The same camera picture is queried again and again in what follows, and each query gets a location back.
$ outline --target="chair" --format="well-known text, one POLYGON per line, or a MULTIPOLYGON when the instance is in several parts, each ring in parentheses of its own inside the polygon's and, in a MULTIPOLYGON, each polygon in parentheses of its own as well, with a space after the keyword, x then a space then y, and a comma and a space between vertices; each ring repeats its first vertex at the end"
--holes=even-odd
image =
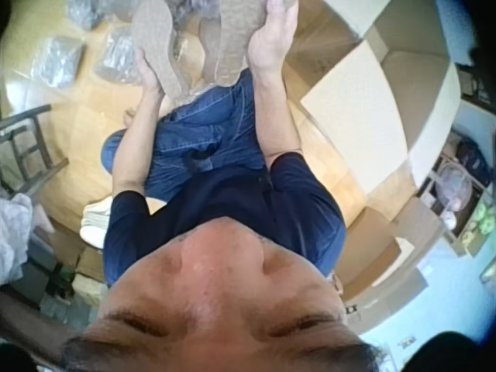
POLYGON ((33 108, 29 111, 10 116, 0 121, 0 145, 9 142, 12 147, 12 152, 16 161, 16 166, 19 169, 22 180, 20 186, 15 187, 10 184, 2 172, 2 160, 0 158, 0 186, 7 192, 8 198, 12 198, 15 194, 25 194, 33 197, 39 190, 60 170, 69 164, 69 160, 64 158, 60 163, 53 164, 53 161, 48 154, 47 145, 43 138, 40 128, 38 115, 51 110, 50 105, 33 108), (16 137, 21 133, 31 131, 34 135, 36 143, 29 149, 21 152, 16 137), (26 168, 26 159, 36 151, 40 152, 43 160, 43 169, 40 169, 34 176, 29 176, 26 168))

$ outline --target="leg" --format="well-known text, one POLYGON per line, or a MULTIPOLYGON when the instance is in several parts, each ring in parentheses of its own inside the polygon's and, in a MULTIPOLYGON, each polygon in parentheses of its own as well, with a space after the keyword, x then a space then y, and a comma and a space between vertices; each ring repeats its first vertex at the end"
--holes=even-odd
MULTIPOLYGON (((103 146, 102 164, 110 173, 124 132, 113 134, 103 146)), ((198 171, 231 164, 251 169, 264 167, 255 135, 253 83, 248 71, 234 87, 213 88, 196 102, 160 120, 145 184, 146 196, 170 201, 194 174, 184 161, 186 155, 192 150, 205 152, 211 148, 215 148, 212 156, 194 160, 198 171)))

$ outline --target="hand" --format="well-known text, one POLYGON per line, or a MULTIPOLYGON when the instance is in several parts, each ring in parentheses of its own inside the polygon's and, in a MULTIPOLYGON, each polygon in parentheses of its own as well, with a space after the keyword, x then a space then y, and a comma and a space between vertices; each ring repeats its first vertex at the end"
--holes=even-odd
POLYGON ((281 78, 284 59, 298 25, 298 0, 287 11, 283 0, 267 1, 267 21, 253 34, 248 59, 253 77, 262 82, 281 78))
POLYGON ((143 85, 143 93, 151 93, 164 96, 164 90, 160 84, 157 75, 152 67, 148 64, 145 58, 145 52, 141 48, 134 50, 136 58, 136 66, 138 67, 139 74, 141 75, 141 82, 143 85))

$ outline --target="knee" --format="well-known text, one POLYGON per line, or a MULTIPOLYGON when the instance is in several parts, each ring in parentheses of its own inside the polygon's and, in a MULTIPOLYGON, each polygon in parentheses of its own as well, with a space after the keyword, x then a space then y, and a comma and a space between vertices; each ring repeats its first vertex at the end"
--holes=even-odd
POLYGON ((124 130, 119 130, 118 132, 112 134, 103 144, 100 160, 105 170, 110 174, 112 173, 112 168, 114 165, 115 153, 121 143, 124 132, 124 130))

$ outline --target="navy t-shirt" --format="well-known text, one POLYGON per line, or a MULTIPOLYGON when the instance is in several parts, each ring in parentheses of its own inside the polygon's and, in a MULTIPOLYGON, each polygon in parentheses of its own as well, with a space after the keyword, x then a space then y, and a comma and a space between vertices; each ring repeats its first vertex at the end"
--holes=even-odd
POLYGON ((160 211, 124 191, 112 203, 104 265, 112 285, 136 261, 196 226, 230 217, 312 262, 328 276, 346 228, 338 205, 299 153, 286 153, 270 173, 228 166, 196 174, 160 211))

